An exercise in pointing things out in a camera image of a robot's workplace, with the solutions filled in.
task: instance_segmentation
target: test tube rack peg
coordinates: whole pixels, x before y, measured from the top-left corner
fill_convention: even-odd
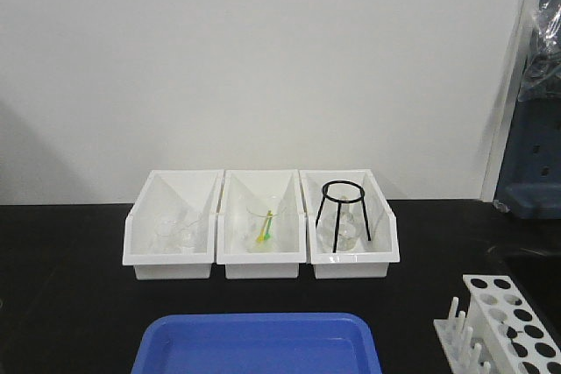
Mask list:
[[[561,351],[508,276],[464,275],[466,311],[453,297],[434,320],[453,374],[558,374]]]

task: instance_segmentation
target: white plastic tray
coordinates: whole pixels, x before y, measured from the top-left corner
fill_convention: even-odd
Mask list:
[[[137,279],[208,278],[224,170],[150,172],[124,225]]]
[[[370,170],[316,171],[301,170],[300,178],[304,194],[304,205],[308,215],[309,261],[314,266],[316,278],[381,278],[387,275],[389,263],[399,262],[397,224],[392,209],[387,204],[378,183]],[[316,216],[322,200],[322,186],[333,180],[348,180],[365,190],[366,212],[372,241],[366,237],[364,216],[360,203],[350,206],[357,229],[364,235],[356,246],[348,251],[335,253],[326,247],[322,219],[336,212],[337,204],[325,201],[320,222],[316,229]]]
[[[270,238],[258,242],[269,210]],[[226,278],[296,278],[305,261],[298,171],[226,171],[217,230],[217,263]]]

